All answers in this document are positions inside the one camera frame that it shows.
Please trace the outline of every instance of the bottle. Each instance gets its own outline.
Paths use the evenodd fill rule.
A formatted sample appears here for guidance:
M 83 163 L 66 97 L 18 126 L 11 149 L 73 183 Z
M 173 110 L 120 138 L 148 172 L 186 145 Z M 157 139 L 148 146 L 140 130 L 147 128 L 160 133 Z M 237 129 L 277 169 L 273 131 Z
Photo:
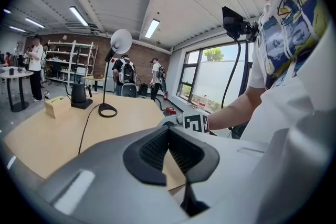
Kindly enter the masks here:
M 206 94 L 205 94 L 205 95 L 204 95 L 203 97 L 201 97 L 201 99 L 199 100 L 198 107 L 199 107 L 200 109 L 205 110 L 205 108 L 207 107 L 207 105 L 208 105 L 208 97 L 207 97 Z

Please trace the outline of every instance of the cap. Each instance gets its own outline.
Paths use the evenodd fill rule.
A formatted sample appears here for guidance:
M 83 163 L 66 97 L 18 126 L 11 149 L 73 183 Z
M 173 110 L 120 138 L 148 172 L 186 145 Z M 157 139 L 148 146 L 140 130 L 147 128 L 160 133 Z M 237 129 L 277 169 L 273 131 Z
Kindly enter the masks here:
M 40 42 L 42 41 L 42 38 L 39 34 L 36 34 L 34 37 L 32 37 L 31 39 L 39 39 Z
M 154 60 L 157 61 L 157 62 L 159 61 L 159 59 L 158 59 L 157 57 L 154 57 L 154 58 L 151 60 L 151 63 L 153 63 Z

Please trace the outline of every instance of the round table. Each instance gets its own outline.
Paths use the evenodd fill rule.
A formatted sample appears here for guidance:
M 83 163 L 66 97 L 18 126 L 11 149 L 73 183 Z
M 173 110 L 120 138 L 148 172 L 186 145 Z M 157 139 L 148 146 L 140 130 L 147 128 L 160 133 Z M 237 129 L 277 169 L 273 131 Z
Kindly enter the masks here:
M 10 75 L 9 74 L 9 69 L 13 68 L 14 69 L 14 74 Z M 9 99 L 9 105 L 11 107 L 11 111 L 12 112 L 20 112 L 22 110 L 25 110 L 27 107 L 29 107 L 29 103 L 25 102 L 24 96 L 23 96 L 23 90 L 22 90 L 22 78 L 24 77 L 28 77 L 31 76 L 33 74 L 33 72 L 27 72 L 27 73 L 23 73 L 23 72 L 18 72 L 17 68 L 14 67 L 5 67 L 5 68 L 1 68 L 2 70 L 5 70 L 5 72 L 0 73 L 0 78 L 2 79 L 6 79 L 7 80 L 7 92 L 8 92 L 8 99 Z M 15 79 L 15 78 L 19 78 L 19 91 L 20 91 L 20 103 L 16 103 L 13 104 L 12 102 L 12 94 L 11 94 L 11 85 L 9 83 L 10 79 Z

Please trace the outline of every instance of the wooden table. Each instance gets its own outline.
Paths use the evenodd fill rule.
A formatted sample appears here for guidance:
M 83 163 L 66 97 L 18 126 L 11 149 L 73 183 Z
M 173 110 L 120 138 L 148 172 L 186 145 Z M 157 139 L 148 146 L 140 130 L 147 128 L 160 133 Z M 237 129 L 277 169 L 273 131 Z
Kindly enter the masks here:
M 9 105 L 11 107 L 12 112 L 20 112 L 22 110 L 25 110 L 27 107 L 29 107 L 29 103 L 25 102 L 23 90 L 22 90 L 22 78 L 31 76 L 33 72 L 18 72 L 17 68 L 14 68 L 14 74 L 9 74 L 9 69 L 12 67 L 3 67 L 2 70 L 6 70 L 3 73 L 0 73 L 0 78 L 6 79 L 7 81 L 7 92 L 8 92 L 8 99 L 9 99 Z M 20 92 L 20 103 L 13 104 L 12 102 L 12 94 L 11 94 L 11 85 L 10 85 L 10 79 L 19 78 L 19 92 Z
M 37 112 L 11 131 L 4 141 L 21 162 L 37 175 L 47 178 L 77 156 L 87 117 L 102 99 L 102 94 L 94 95 L 93 103 L 87 109 L 71 108 L 58 119 L 46 114 L 45 110 Z M 163 119 L 158 106 L 149 99 L 106 94 L 105 100 L 118 110 L 118 115 L 102 118 L 98 107 L 95 108 L 83 136 L 81 152 L 98 142 L 156 127 Z M 167 175 L 168 189 L 185 183 L 185 177 L 169 152 L 163 172 Z
M 97 91 L 97 87 L 98 87 L 98 81 L 105 81 L 105 78 L 102 78 L 102 79 L 95 79 L 93 76 L 85 76 L 85 77 L 82 77 L 83 79 L 87 79 L 87 80 L 94 80 L 95 81 L 95 85 L 94 85 L 94 90 L 95 92 Z

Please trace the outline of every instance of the ceiling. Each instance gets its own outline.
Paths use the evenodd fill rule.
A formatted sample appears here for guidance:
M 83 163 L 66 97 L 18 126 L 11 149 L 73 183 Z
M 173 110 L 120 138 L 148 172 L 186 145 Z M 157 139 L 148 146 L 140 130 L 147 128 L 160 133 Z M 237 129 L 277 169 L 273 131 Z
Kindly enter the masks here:
M 32 33 L 92 33 L 109 35 L 117 29 L 130 31 L 133 39 L 169 49 L 222 25 L 222 7 L 244 18 L 259 17 L 263 0 L 12 0 L 4 24 Z M 69 7 L 76 6 L 89 23 L 84 28 Z M 25 21 L 31 18 L 45 29 Z M 152 21 L 160 24 L 151 39 L 144 35 Z

